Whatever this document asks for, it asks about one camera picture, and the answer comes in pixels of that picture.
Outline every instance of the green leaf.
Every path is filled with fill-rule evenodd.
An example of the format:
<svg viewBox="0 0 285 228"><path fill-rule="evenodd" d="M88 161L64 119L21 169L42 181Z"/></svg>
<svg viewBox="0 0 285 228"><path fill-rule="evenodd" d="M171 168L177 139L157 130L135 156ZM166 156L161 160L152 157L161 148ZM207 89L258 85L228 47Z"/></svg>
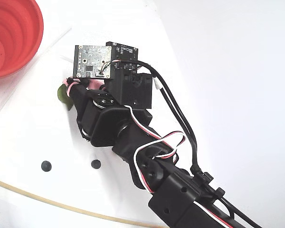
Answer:
<svg viewBox="0 0 285 228"><path fill-rule="evenodd" d="M67 86L65 84L62 84L61 87L59 87L57 91L58 99L65 103L67 106L67 109L70 111L73 107L74 103L70 97L67 96Z"/></svg>

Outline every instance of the black rubber foot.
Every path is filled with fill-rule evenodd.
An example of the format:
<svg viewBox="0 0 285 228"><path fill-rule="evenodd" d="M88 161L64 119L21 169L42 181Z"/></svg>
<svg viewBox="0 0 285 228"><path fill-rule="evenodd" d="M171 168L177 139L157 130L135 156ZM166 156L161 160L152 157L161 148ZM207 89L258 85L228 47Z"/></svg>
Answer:
<svg viewBox="0 0 285 228"><path fill-rule="evenodd" d="M96 159L96 160L92 161L91 166L92 166L94 169L98 170L98 169L101 167L101 162Z"/></svg>
<svg viewBox="0 0 285 228"><path fill-rule="evenodd" d="M52 164L48 161L44 161L41 164L41 168L44 172L49 172L52 169Z"/></svg>

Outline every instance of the white table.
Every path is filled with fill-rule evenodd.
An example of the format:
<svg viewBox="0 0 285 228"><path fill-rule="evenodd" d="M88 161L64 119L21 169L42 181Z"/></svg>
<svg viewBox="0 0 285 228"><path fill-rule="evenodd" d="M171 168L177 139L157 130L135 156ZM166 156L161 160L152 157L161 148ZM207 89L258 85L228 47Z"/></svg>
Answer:
<svg viewBox="0 0 285 228"><path fill-rule="evenodd" d="M74 46L105 45L107 41L138 47L139 59L155 66L171 85L174 77L172 89L177 89L175 76L177 80L182 77L159 16L143 0L38 3L45 30L37 61L15 76L17 80L23 78L0 112L0 180L77 208L162 224L147 206L151 195L132 183L128 165L110 148L94 148L82 139L75 108L67 112L57 99L62 80L72 75ZM68 28L72 30L45 52ZM9 86L7 81L0 84L0 97ZM156 91L153 107L156 121L152 126L159 133L179 128ZM166 118L160 117L161 111L168 113ZM188 145L183 146L180 164L189 168L187 149ZM96 157L102 162L99 170L90 164ZM41 170L44 160L53 166L48 173ZM55 208L0 188L0 227L45 225L128 227Z"/></svg>

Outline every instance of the black dot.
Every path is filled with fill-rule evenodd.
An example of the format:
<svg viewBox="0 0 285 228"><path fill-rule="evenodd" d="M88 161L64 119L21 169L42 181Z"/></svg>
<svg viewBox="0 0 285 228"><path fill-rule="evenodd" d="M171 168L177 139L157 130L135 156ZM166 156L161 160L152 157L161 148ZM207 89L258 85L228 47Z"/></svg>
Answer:
<svg viewBox="0 0 285 228"><path fill-rule="evenodd" d="M96 159L96 160L92 161L91 166L92 166L94 169L98 170L98 169L101 167L101 162Z"/></svg>
<svg viewBox="0 0 285 228"><path fill-rule="evenodd" d="M187 192L187 188L186 188L186 187L182 187L180 191L181 191L182 193L185 193L185 192Z"/></svg>
<svg viewBox="0 0 285 228"><path fill-rule="evenodd" d="M52 164L48 161L44 161L41 164L41 168L44 172L49 172L52 169Z"/></svg>
<svg viewBox="0 0 285 228"><path fill-rule="evenodd" d="M169 210L169 208L165 208L165 209L163 210L163 212L164 212L165 214L169 214L169 213L170 213L170 210Z"/></svg>

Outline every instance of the white wall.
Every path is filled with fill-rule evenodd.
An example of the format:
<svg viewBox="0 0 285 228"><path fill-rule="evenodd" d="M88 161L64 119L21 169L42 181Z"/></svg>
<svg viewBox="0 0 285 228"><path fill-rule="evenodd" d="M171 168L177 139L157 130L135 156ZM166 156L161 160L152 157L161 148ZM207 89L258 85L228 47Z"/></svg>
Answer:
<svg viewBox="0 0 285 228"><path fill-rule="evenodd" d="M285 0L154 1L215 184L262 227L285 228Z"/></svg>

